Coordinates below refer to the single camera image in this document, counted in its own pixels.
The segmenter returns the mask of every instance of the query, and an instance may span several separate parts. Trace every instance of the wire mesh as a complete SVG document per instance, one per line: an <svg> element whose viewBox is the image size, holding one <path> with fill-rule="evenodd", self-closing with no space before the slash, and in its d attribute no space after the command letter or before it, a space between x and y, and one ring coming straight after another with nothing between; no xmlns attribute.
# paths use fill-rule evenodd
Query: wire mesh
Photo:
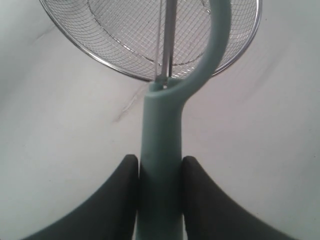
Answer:
<svg viewBox="0 0 320 240"><path fill-rule="evenodd" d="M231 31L218 73L248 47L258 27L261 0L232 0ZM161 67L165 0L41 0L60 30L99 62L151 81ZM209 0L178 0L172 76L186 77L205 51L211 27ZM159 53L156 59L160 29Z"/></svg>

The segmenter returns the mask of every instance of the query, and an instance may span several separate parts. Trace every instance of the plastic handle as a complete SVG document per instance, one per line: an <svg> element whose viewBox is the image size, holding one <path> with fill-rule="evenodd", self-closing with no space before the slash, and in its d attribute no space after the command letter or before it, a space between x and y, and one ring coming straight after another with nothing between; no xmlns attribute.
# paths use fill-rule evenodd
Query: plastic handle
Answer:
<svg viewBox="0 0 320 240"><path fill-rule="evenodd" d="M229 39L229 0L210 0L211 32L204 56L167 89L153 82L144 98L137 240L182 240L181 119L186 101L218 67Z"/></svg>

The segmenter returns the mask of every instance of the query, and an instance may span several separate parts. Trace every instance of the white surface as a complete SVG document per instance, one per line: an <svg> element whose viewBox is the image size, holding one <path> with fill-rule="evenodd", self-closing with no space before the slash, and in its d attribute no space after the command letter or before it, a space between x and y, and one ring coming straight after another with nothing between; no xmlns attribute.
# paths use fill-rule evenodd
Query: white surface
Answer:
<svg viewBox="0 0 320 240"><path fill-rule="evenodd" d="M183 113L183 154L248 211L301 240L320 237L319 5L264 1L249 51ZM36 40L51 26L36 1L23 14L0 26L2 240L54 222L125 154L139 155L146 87L90 59L57 29Z"/></svg>

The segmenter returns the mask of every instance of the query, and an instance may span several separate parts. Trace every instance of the metal rod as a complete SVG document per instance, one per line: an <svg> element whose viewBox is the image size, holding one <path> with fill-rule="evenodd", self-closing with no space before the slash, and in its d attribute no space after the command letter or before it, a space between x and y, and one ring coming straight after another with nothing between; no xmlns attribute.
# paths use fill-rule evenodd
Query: metal rod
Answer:
<svg viewBox="0 0 320 240"><path fill-rule="evenodd" d="M178 0L167 0L165 6L164 42L161 78L172 76Z"/></svg>

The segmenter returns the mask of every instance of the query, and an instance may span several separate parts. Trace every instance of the mesh strainer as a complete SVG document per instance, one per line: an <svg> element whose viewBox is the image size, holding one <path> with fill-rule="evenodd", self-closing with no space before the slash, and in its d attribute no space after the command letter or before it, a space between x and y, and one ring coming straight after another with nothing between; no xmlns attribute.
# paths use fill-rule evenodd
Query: mesh strainer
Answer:
<svg viewBox="0 0 320 240"><path fill-rule="evenodd" d="M232 0L232 20L225 54L213 75L235 62L250 45L261 16L262 0ZM41 0L60 30L99 62L131 77L154 80L161 67L165 14L160 0ZM178 0L172 77L186 77L198 64L210 34L209 0Z"/></svg>
<svg viewBox="0 0 320 240"><path fill-rule="evenodd" d="M144 97L136 239L181 240L183 107L249 46L261 1L41 2L91 57L134 78L155 79Z"/></svg>

